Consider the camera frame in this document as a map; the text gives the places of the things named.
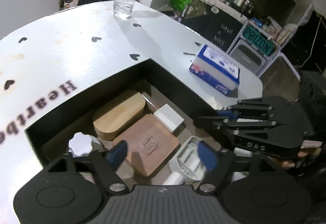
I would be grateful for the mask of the right hand holding gripper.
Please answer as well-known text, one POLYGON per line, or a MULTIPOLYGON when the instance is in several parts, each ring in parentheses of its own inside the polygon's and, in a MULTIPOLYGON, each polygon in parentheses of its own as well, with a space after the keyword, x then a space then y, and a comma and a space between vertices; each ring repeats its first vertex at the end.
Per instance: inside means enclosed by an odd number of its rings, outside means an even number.
POLYGON ((325 144, 320 141, 304 140, 300 147, 281 148, 276 154, 266 155, 271 161, 282 169, 289 170, 300 166, 304 160, 312 160, 318 157, 325 144))

